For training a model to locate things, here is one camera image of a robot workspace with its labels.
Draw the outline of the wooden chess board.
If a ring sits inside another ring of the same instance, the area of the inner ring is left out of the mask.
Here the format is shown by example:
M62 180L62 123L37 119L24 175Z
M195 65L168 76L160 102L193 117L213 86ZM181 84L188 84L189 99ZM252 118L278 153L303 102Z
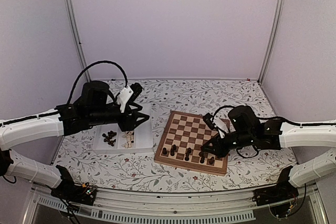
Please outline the wooden chess board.
M224 176L227 173L227 157L220 160L212 154L205 154L205 162L200 163L201 146L217 134L216 130L211 130L203 121L201 115L185 112L171 112L158 148L154 161L158 164L191 170L193 172L206 173L217 176ZM176 145L175 155L170 155L172 145ZM167 149L167 154L163 155L162 149ZM191 148L190 160L185 161L185 154ZM214 157L214 165L209 165L208 160Z

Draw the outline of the white plastic compartment tray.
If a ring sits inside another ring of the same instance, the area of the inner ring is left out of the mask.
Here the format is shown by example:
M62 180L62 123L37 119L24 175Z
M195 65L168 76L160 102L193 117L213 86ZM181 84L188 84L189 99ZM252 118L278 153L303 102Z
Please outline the white plastic compartment tray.
M108 132L113 131L116 136L112 138L113 145L104 140ZM96 154L130 154L149 153L153 151L152 122L146 122L137 126L133 131L122 132L117 124L99 125L93 139L92 150Z

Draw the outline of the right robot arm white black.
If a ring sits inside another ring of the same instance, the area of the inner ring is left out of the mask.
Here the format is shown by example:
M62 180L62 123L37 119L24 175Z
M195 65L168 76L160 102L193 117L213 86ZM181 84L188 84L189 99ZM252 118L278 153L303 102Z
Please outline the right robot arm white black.
M299 123L281 116L258 117L247 105L228 106L228 118L234 127L228 127L216 114L203 116L206 125L218 133L202 145L203 153L217 157L226 156L231 150L252 146L257 150L280 150L291 147L329 147L325 153L305 163L284 168L279 176L278 185L271 190L276 201L284 200L291 194L292 187L298 188L305 183L335 172L335 122Z

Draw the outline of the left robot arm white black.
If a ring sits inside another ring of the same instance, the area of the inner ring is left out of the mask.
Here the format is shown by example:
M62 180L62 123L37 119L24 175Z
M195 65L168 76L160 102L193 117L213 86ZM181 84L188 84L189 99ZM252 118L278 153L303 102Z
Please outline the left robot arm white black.
M13 147L47 137L68 136L97 125L114 124L122 132L132 131L149 116L135 103L143 88L139 83L125 86L117 95L103 81L87 82L74 103L58 105L42 114L1 121L1 175L20 177L57 188L67 200L78 195L72 176L62 166L49 166L24 157Z

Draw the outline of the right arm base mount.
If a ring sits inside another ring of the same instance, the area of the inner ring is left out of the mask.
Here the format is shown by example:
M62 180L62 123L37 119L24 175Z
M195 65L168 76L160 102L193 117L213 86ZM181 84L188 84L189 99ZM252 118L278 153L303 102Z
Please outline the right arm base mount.
M284 200L288 201L285 204L270 208L271 214L276 218L289 217L299 196L298 189L289 183L289 174L292 168L293 166L284 168L275 185L253 191L252 201L257 206L273 204Z

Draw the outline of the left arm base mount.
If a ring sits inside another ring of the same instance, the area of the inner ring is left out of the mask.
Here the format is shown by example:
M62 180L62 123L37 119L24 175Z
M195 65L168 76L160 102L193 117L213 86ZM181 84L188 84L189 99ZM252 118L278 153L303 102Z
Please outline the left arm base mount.
M51 189L51 195L65 201L93 206L97 187L89 183L75 184L65 167L56 165L56 168L60 172L61 182L56 188Z

